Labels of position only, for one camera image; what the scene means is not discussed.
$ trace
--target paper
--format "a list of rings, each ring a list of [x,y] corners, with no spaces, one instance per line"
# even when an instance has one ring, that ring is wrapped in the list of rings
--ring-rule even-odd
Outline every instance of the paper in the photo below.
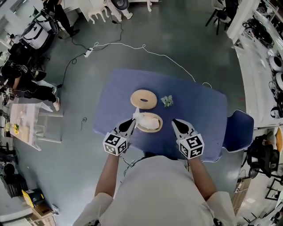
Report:
[[[136,108],[136,111],[133,114],[133,119],[136,120],[135,128],[138,126],[138,124],[146,129],[158,129],[160,126],[157,118],[143,116],[142,113],[140,113],[139,108]]]

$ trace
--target blue table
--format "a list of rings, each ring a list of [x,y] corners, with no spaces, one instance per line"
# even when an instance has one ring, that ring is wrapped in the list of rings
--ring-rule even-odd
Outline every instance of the blue table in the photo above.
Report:
[[[176,148],[171,126],[172,119],[177,118],[192,123],[201,133],[205,143],[203,161],[219,159],[227,123],[226,96],[193,82],[191,78],[176,79],[153,72],[114,70],[100,96],[94,131],[105,135],[118,122],[131,118],[135,107],[130,97],[139,89],[152,91],[157,96],[157,106],[146,112],[159,115],[163,119],[163,127],[156,133],[145,133],[136,128],[130,138],[133,147],[144,152],[184,158]],[[165,108],[160,99],[169,95],[172,95],[174,105]]]

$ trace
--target small green toy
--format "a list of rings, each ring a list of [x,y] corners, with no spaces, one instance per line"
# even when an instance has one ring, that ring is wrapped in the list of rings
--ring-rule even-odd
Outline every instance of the small green toy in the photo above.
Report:
[[[165,96],[161,98],[161,101],[164,103],[164,107],[169,107],[173,105],[172,95],[169,95],[168,97]]]

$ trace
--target office chair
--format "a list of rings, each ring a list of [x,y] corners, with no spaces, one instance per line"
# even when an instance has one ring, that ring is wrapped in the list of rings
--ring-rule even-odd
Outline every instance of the office chair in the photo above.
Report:
[[[249,170],[249,178],[253,179],[258,173],[264,173],[269,178],[279,178],[280,184],[283,185],[283,177],[272,174],[272,172],[278,170],[279,151],[273,149],[272,144],[265,145],[266,138],[267,135],[257,136],[246,151],[247,156],[245,160],[251,167]]]
[[[241,151],[252,143],[254,120],[247,113],[236,110],[228,117],[223,148],[228,152]]]
[[[216,35],[218,35],[220,21],[225,24],[228,24],[231,21],[231,19],[225,13],[226,8],[224,7],[224,5],[221,3],[220,0],[219,1],[211,0],[211,3],[212,3],[212,8],[214,8],[214,12],[212,13],[211,17],[208,19],[205,26],[208,26],[212,18],[216,17],[216,19],[214,20],[214,23],[218,20],[217,29],[216,29]]]

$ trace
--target concrete floor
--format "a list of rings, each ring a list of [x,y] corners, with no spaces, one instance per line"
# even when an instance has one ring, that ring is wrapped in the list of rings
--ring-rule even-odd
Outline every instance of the concrete floor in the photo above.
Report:
[[[163,53],[183,65],[199,83],[209,82],[228,98],[229,115],[235,109],[245,110],[245,94],[240,66],[232,42],[220,27],[205,27],[213,9],[210,0],[163,0],[153,5],[151,13],[146,4],[133,4],[130,20],[123,18],[122,42],[135,47],[146,44],[149,51]],[[120,25],[100,19],[95,25],[82,17],[76,23],[80,33],[76,43],[87,47],[108,43],[119,38]],[[85,53],[74,46],[70,39],[55,39],[46,63],[49,82],[60,84],[67,63]],[[48,134],[60,138],[61,144],[38,141],[39,152],[15,140],[19,150],[20,170],[30,188],[40,187],[47,200],[57,205],[61,215],[56,217],[59,226],[71,226],[94,195],[96,183],[103,168],[106,153],[103,137],[93,132],[93,118],[100,93],[115,68],[153,71],[170,76],[189,78],[181,68],[165,57],[158,57],[143,50],[133,50],[121,45],[111,45],[93,52],[88,58],[80,57],[76,65],[68,68],[64,86],[59,90],[61,111],[64,118],[49,121]],[[21,102],[38,102],[22,99]],[[239,174],[242,153],[228,154],[216,163],[206,166],[220,190],[233,193]],[[141,152],[129,149],[127,160],[138,160]],[[118,183],[123,179],[125,163],[119,166]]]

